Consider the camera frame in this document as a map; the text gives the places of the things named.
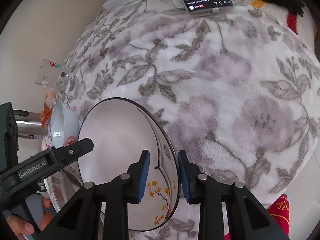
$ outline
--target red label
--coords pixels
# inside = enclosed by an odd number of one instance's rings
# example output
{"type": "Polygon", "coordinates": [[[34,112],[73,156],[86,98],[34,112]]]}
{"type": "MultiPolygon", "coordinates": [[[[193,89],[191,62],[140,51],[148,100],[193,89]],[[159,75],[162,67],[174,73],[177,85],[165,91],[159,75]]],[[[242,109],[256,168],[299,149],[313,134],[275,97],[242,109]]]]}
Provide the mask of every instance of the red label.
{"type": "Polygon", "coordinates": [[[66,146],[71,145],[75,142],[76,142],[76,138],[71,135],[67,138],[66,142],[64,143],[64,146],[66,147],[66,146]]]}

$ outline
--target yellow flower pattern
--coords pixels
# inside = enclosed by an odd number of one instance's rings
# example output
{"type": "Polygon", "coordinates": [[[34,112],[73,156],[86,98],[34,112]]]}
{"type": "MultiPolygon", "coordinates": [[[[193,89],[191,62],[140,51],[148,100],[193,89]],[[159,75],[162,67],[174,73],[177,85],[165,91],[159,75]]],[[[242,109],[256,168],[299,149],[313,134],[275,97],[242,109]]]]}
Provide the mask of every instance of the yellow flower pattern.
{"type": "Polygon", "coordinates": [[[276,203],[276,205],[278,205],[278,209],[282,209],[283,211],[288,210],[289,211],[289,203],[285,202],[284,200],[281,201],[281,203],[276,203]]]}
{"type": "Polygon", "coordinates": [[[169,188],[166,187],[164,189],[164,193],[162,193],[162,188],[157,187],[157,185],[158,185],[158,182],[156,180],[154,180],[152,182],[148,182],[147,183],[147,189],[148,189],[149,195],[151,197],[155,197],[155,194],[156,194],[156,196],[162,197],[162,199],[165,201],[166,204],[162,206],[161,211],[166,211],[166,215],[162,214],[160,217],[159,216],[155,216],[155,221],[153,223],[154,225],[158,225],[161,220],[163,220],[163,221],[166,220],[170,216],[170,214],[172,212],[171,211],[171,204],[168,203],[168,195],[170,194],[169,188]]]}

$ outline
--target white wall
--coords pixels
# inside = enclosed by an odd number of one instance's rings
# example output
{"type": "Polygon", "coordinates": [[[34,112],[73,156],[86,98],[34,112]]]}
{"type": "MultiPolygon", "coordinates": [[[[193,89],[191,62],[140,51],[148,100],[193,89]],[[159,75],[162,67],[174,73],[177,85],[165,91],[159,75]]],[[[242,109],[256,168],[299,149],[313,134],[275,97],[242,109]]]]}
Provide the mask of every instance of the white wall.
{"type": "MultiPolygon", "coordinates": [[[[44,58],[62,63],[106,0],[23,0],[0,35],[0,104],[41,112],[46,88],[36,85],[44,58]]],[[[19,160],[37,153],[37,140],[19,140],[19,160]]]]}

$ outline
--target white ceramic plate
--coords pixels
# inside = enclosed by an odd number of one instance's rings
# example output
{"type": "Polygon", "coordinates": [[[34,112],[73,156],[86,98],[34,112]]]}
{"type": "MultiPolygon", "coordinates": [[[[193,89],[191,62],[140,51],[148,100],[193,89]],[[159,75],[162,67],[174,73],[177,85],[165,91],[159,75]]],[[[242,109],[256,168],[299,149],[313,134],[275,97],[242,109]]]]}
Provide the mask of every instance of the white ceramic plate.
{"type": "Polygon", "coordinates": [[[79,140],[86,137],[94,149],[78,160],[84,183],[110,182],[137,162],[142,150],[150,152],[144,197],[139,205],[128,205],[129,229],[149,231],[167,222],[180,196],[178,164],[166,133],[152,115],[128,99],[109,98],[86,116],[79,140]]]}

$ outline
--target plate rim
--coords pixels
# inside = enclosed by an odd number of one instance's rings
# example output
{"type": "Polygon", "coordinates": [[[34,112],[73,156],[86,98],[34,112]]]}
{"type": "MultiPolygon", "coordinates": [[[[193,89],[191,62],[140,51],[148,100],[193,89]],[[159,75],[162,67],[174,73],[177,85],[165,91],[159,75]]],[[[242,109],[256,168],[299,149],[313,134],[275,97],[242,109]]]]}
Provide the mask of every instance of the plate rim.
{"type": "Polygon", "coordinates": [[[173,152],[173,159],[174,159],[174,163],[175,163],[175,165],[176,165],[176,169],[177,169],[177,173],[178,173],[178,190],[177,190],[177,200],[176,200],[176,202],[175,202],[175,205],[174,205],[174,207],[173,207],[173,209],[172,209],[171,214],[168,216],[167,220],[166,220],[164,223],[162,223],[162,224],[160,224],[160,225],[158,225],[158,226],[156,226],[156,227],[154,227],[154,228],[152,228],[152,229],[149,229],[149,230],[135,230],[135,229],[130,229],[130,228],[128,228],[129,230],[137,231],[137,232],[153,231],[153,230],[156,230],[156,229],[162,227],[163,225],[165,225],[165,224],[170,220],[170,218],[173,216],[173,214],[175,213],[175,211],[176,211],[176,209],[177,209],[177,207],[178,207],[179,200],[180,200],[180,195],[181,195],[181,181],[180,181],[180,170],[179,170],[179,165],[178,165],[178,159],[177,159],[176,153],[175,153],[175,151],[174,151],[174,149],[173,149],[173,146],[172,146],[172,144],[171,144],[171,141],[170,141],[167,133],[164,131],[164,129],[162,128],[162,126],[159,124],[159,122],[154,118],[154,116],[153,116],[147,109],[145,109],[143,106],[141,106],[140,104],[138,104],[137,102],[135,102],[135,101],[133,101],[133,100],[131,100],[131,99],[122,98],[122,97],[106,98],[106,99],[104,99],[104,100],[96,103],[96,104],[90,109],[90,111],[86,114],[85,118],[84,118],[83,121],[82,121],[80,130],[79,130],[78,140],[79,140],[81,128],[82,128],[82,126],[83,126],[83,124],[84,124],[84,121],[87,119],[87,116],[88,116],[89,113],[92,111],[92,109],[94,109],[97,105],[99,105],[99,104],[101,104],[101,103],[103,103],[103,102],[105,102],[105,101],[109,101],[109,100],[113,100],[113,99],[127,101],[127,102],[129,102],[129,103],[134,104],[135,106],[137,106],[138,108],[140,108],[142,111],[144,111],[144,112],[155,122],[155,124],[158,126],[158,128],[161,130],[162,134],[164,135],[164,137],[165,137],[165,139],[166,139],[166,141],[167,141],[167,143],[168,143],[168,145],[169,145],[169,147],[170,147],[170,150],[173,152]]]}

